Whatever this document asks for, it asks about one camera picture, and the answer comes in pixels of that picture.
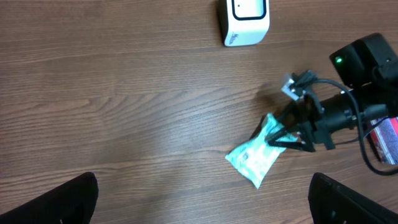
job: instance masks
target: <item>wood grain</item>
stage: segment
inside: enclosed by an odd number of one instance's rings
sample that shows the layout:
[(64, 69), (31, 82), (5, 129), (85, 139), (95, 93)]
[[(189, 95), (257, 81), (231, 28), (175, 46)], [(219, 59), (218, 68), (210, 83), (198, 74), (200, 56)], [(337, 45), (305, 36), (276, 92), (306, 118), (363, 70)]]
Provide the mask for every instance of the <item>wood grain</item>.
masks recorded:
[(398, 212), (356, 144), (287, 150), (259, 190), (224, 159), (289, 101), (285, 72), (339, 80), (328, 56), (373, 32), (398, 52), (397, 1), (270, 4), (266, 38), (226, 48), (214, 0), (0, 0), (0, 213), (84, 171), (92, 223), (311, 223), (315, 172)]

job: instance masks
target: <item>wooden table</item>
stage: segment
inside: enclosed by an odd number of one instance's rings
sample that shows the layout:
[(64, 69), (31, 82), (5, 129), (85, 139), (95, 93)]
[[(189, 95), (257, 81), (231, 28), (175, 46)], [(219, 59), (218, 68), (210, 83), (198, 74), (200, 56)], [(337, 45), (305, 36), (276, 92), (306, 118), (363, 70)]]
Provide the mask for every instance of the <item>wooden table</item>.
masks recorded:
[(213, 0), (0, 0), (0, 213), (85, 171), (92, 223), (311, 223), (315, 172), (398, 212), (357, 144), (286, 150), (259, 190), (224, 159), (289, 101), (284, 73), (340, 82), (328, 56), (373, 32), (398, 52), (396, 0), (270, 4), (265, 39), (226, 48)]

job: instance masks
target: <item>plastic bag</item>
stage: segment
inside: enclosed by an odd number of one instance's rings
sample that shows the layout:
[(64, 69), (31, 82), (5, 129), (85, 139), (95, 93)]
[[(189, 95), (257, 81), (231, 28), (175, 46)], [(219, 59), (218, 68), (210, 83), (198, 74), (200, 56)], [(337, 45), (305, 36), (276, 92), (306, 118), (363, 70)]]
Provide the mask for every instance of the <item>plastic bag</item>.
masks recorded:
[[(258, 189), (263, 178), (278, 158), (279, 154), (285, 151), (285, 147), (273, 147), (268, 145), (265, 137), (270, 133), (276, 133), (284, 126), (276, 121), (272, 114), (262, 122), (260, 133), (232, 150), (225, 159), (235, 167), (243, 176), (251, 180)], [(297, 138), (288, 134), (278, 141), (296, 141)]]

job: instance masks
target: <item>green light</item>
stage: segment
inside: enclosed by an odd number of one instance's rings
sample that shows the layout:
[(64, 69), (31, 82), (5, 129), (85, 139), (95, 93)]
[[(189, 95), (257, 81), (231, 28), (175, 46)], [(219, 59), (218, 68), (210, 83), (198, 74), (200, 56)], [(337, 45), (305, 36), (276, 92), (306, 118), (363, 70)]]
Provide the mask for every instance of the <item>green light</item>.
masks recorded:
[(336, 57), (336, 63), (341, 63), (343, 62), (343, 59), (341, 57)]

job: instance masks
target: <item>white plastic casing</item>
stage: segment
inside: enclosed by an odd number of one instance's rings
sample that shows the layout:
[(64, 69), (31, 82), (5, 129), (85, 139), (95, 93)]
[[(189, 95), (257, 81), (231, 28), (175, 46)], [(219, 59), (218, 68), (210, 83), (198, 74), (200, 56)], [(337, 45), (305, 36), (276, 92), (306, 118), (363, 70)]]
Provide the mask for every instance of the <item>white plastic casing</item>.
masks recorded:
[(227, 47), (260, 42), (269, 28), (269, 0), (219, 0), (219, 19)]

